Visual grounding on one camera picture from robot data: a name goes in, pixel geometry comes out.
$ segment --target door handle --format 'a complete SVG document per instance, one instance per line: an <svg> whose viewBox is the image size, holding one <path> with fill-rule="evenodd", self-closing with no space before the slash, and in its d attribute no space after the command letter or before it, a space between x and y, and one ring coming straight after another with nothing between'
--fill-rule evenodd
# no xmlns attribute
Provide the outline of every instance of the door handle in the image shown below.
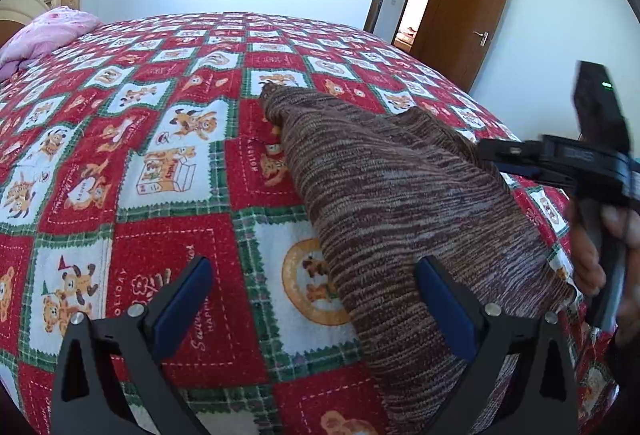
<svg viewBox="0 0 640 435"><path fill-rule="evenodd" d="M489 33L488 32L478 32L478 31L474 30L474 34L476 34L477 36L480 36L482 38L480 40L480 46L484 47L484 44L486 43L486 40L489 37Z"/></svg>

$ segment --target wooden door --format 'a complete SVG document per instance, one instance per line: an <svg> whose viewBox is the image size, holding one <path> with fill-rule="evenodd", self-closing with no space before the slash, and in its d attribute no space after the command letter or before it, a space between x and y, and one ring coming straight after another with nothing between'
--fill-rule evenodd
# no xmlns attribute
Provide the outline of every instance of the wooden door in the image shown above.
<svg viewBox="0 0 640 435"><path fill-rule="evenodd" d="M429 0L411 55L468 92L507 0Z"/></svg>

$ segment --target teddy bear print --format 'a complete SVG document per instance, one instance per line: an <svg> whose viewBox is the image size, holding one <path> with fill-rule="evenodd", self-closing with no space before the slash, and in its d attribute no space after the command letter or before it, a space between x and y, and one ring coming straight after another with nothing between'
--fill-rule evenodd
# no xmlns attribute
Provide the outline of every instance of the teddy bear print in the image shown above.
<svg viewBox="0 0 640 435"><path fill-rule="evenodd" d="M0 277L0 323L4 323L9 316L9 305L13 294L12 280L14 278L14 268L9 267L6 274Z"/></svg>
<svg viewBox="0 0 640 435"><path fill-rule="evenodd" d="M316 275L327 277L326 283L321 283L320 285L315 285L315 283L306 284L306 299L314 303L318 300L332 300L338 297L334 282L328 279L329 265L326 260L319 260L309 255L302 261L302 268L305 269L311 279L315 278Z"/></svg>
<svg viewBox="0 0 640 435"><path fill-rule="evenodd" d="M320 426L327 435L378 435L371 423L358 419L346 420L335 410L322 415Z"/></svg>
<svg viewBox="0 0 640 435"><path fill-rule="evenodd" d="M98 290L98 284L91 285L91 277L95 272L95 265L90 263L87 265L89 274L82 275L78 265L73 266L73 273L63 272L62 279L64 281L63 293L69 296L76 295L78 303L84 305L84 297L82 294L93 296Z"/></svg>
<svg viewBox="0 0 640 435"><path fill-rule="evenodd" d="M58 325L60 334L64 337L66 328L69 326L71 316L76 312L84 312L91 317L92 305L89 303L86 307L70 306L66 294L60 290L56 290L55 296L58 298L58 303L53 301L51 296L44 296L43 300L43 317L44 317L44 329L48 333L53 332L53 327Z"/></svg>

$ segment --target brown knitted sweater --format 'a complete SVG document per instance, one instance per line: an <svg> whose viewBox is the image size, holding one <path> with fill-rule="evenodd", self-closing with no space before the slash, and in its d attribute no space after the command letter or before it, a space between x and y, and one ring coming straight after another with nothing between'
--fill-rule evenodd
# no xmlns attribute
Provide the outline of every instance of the brown knitted sweater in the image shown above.
<svg viewBox="0 0 640 435"><path fill-rule="evenodd" d="M382 391L393 433L417 434L464 368L420 301L414 265L436 256L482 303L536 317L570 289L494 167L430 113L377 115L306 88L267 85L296 189ZM490 422L505 364L477 428Z"/></svg>

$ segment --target finger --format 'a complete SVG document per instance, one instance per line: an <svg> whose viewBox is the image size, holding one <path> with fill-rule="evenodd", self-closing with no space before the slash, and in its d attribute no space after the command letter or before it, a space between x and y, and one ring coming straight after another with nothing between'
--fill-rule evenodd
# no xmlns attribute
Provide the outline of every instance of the finger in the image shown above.
<svg viewBox="0 0 640 435"><path fill-rule="evenodd" d="M587 231L580 224L575 224L569 229L569 242L571 259L575 267L581 265L590 270L591 267L598 265L598 251L587 235Z"/></svg>
<svg viewBox="0 0 640 435"><path fill-rule="evenodd" d="M607 275L600 265L594 265L588 269L575 265L574 274L580 276L580 280L590 288L602 289L607 282Z"/></svg>
<svg viewBox="0 0 640 435"><path fill-rule="evenodd" d="M630 249L626 262L625 289L617 313L620 326L640 320L640 249Z"/></svg>
<svg viewBox="0 0 640 435"><path fill-rule="evenodd" d="M609 232L616 238L622 238L626 233L626 244L629 247L640 247L640 216L631 211L626 223L628 209L604 206L602 208L602 221Z"/></svg>
<svg viewBox="0 0 640 435"><path fill-rule="evenodd" d="M587 280L584 280L580 274L574 272L574 282L575 286L578 288L580 292L582 292L585 296L595 296L600 292L600 288L588 283Z"/></svg>

